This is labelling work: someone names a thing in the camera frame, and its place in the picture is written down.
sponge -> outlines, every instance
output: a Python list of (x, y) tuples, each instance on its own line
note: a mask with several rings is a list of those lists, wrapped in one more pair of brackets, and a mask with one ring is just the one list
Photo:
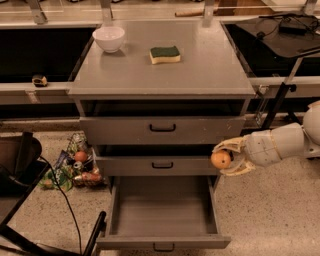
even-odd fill
[(180, 52), (176, 46), (151, 48), (150, 58), (152, 64), (179, 62), (181, 59)]

plastic fruit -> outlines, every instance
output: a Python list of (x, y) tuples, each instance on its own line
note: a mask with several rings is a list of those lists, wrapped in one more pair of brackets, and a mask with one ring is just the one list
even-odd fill
[(231, 157), (225, 150), (219, 150), (211, 155), (212, 164), (218, 169), (226, 169), (230, 166)]
[(76, 162), (79, 161), (79, 162), (83, 163), (83, 162), (87, 161), (87, 159), (88, 159), (88, 155), (84, 151), (78, 151), (77, 153), (74, 154), (74, 160)]

terrazzo floor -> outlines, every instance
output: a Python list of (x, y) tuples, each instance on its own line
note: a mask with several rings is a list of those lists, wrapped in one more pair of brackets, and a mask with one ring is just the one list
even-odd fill
[[(0, 136), (16, 134), (0, 126)], [(54, 163), (77, 124), (60, 130), (29, 127)], [(220, 231), (231, 236), (224, 250), (102, 251), (108, 256), (318, 256), (320, 252), (320, 160), (293, 157), (239, 177), (221, 177), (216, 191)], [(110, 207), (107, 189), (74, 188), (67, 193), (85, 247), (97, 216)], [(59, 191), (36, 187), (9, 226), (35, 243), (79, 251), (71, 214)], [(9, 245), (0, 239), (0, 245)], [(0, 250), (0, 255), (17, 255)]]

cabinet top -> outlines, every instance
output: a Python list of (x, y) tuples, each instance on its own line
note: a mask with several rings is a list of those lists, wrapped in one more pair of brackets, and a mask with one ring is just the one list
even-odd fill
[[(94, 42), (70, 95), (253, 95), (222, 25), (212, 20), (114, 21), (126, 31), (125, 43), (116, 53), (105, 53)], [(178, 63), (153, 65), (153, 47), (177, 46)]]

white bowl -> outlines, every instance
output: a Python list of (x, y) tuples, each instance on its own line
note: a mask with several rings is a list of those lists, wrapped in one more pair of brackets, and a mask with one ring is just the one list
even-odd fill
[(119, 50), (124, 41), (125, 31), (120, 27), (101, 27), (92, 33), (99, 47), (105, 52)]

